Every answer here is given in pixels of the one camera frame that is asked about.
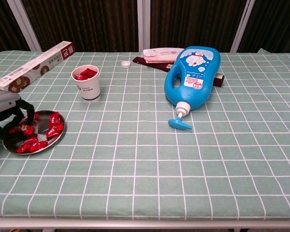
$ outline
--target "metal plate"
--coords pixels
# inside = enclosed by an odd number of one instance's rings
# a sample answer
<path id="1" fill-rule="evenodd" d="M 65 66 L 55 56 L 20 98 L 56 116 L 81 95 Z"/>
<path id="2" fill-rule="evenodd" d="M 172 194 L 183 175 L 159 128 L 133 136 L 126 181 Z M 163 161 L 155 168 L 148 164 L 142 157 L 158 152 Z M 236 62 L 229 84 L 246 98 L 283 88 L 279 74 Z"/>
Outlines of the metal plate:
<path id="1" fill-rule="evenodd" d="M 48 131 L 48 123 L 49 123 L 49 116 L 55 111 L 50 111 L 50 110 L 43 110 L 43 111 L 37 111 L 36 113 L 39 114 L 39 117 L 34 120 L 33 122 L 33 127 L 34 127 L 34 133 L 37 134 L 37 138 L 39 141 L 46 140 L 46 132 Z M 25 152 L 25 153 L 16 153 L 15 150 L 25 141 L 25 139 L 10 139 L 10 140 L 4 140 L 3 141 L 3 146 L 18 155 L 30 155 L 30 154 L 35 154 L 38 152 L 41 152 L 47 148 L 49 148 L 52 144 L 54 144 L 62 135 L 63 132 L 65 131 L 65 120 L 61 114 L 60 115 L 60 120 L 63 122 L 63 130 L 60 132 L 60 135 L 57 137 L 54 137 L 52 139 L 49 139 L 47 141 L 47 146 L 41 150 L 35 151 L 35 152 Z"/>

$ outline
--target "table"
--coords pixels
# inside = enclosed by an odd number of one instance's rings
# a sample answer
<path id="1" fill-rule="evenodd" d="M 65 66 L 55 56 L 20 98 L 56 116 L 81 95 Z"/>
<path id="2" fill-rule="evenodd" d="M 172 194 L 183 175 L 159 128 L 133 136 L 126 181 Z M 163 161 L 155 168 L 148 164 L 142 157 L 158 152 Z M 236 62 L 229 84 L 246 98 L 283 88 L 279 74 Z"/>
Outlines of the table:
<path id="1" fill-rule="evenodd" d="M 0 77 L 39 54 L 1 52 Z M 0 225 L 290 226 L 290 54 L 221 53 L 223 86 L 183 118 L 192 131 L 168 126 L 165 72 L 121 68 L 140 55 L 75 53 L 20 93 L 59 111 L 67 131 L 32 156 L 0 141 Z M 83 102 L 70 79 L 84 64 L 100 68 L 98 103 Z"/>

